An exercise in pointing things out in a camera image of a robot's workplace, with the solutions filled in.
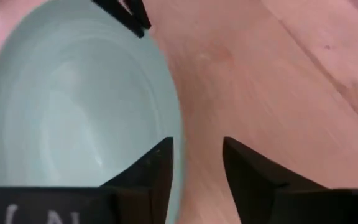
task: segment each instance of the wood grain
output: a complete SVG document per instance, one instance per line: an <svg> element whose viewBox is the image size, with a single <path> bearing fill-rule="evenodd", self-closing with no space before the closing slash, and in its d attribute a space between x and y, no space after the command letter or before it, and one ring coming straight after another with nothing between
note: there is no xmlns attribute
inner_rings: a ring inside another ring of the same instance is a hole
<svg viewBox="0 0 358 224"><path fill-rule="evenodd" d="M144 1L185 122L179 223L239 223L223 136L327 187L358 187L358 0ZM0 44L38 3L0 2Z"/></svg>

